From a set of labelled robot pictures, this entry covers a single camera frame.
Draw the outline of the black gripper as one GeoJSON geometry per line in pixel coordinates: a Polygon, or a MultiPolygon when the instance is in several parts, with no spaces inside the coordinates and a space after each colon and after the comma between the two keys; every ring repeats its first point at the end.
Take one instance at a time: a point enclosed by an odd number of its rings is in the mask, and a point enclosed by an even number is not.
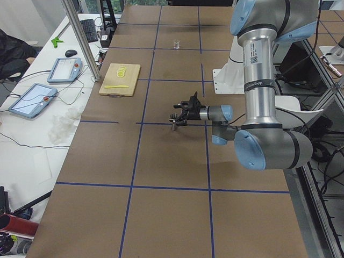
{"type": "Polygon", "coordinates": [[[190,108],[188,101],[181,101],[180,103],[173,105],[175,109],[187,110],[185,118],[181,117],[177,113],[172,113],[169,117],[169,121],[176,126],[187,126],[187,120],[200,120],[200,114],[198,108],[190,108]]]}

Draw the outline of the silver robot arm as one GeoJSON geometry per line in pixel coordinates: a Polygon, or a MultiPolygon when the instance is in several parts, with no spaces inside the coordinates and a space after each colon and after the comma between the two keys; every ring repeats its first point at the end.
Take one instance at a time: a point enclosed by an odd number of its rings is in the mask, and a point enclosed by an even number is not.
{"type": "Polygon", "coordinates": [[[273,43],[309,38],[316,31],[318,10],[318,1],[239,1],[231,34],[243,49],[245,122],[232,128],[231,106],[204,106],[195,95],[177,105],[181,113],[172,114],[170,122],[185,126],[188,120],[211,121],[213,143],[233,140],[236,156],[247,169],[292,169],[306,164],[312,156],[310,140],[292,127],[283,128],[276,117],[273,43]]]}

